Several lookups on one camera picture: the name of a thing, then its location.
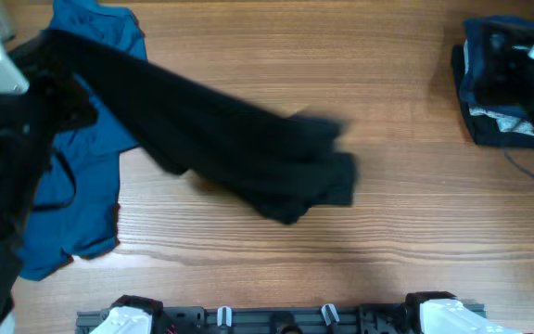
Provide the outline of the black t-shirt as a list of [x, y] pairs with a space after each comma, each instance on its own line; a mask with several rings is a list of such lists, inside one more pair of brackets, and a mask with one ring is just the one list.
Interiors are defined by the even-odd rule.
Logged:
[[336, 147], [336, 120], [282, 117], [61, 30], [11, 56], [27, 72], [58, 65], [77, 75], [165, 171], [192, 170], [268, 219], [291, 225], [313, 206], [353, 202], [357, 166]]

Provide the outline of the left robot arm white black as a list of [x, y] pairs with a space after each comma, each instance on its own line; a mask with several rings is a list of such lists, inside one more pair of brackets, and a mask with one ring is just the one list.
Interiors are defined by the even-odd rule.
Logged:
[[11, 289], [22, 262], [16, 254], [31, 212], [71, 205], [71, 199], [33, 204], [41, 175], [57, 160], [75, 176], [53, 146], [56, 134], [95, 123], [88, 95], [42, 34], [12, 52], [4, 44], [14, 30], [0, 2], [0, 333], [14, 330]]

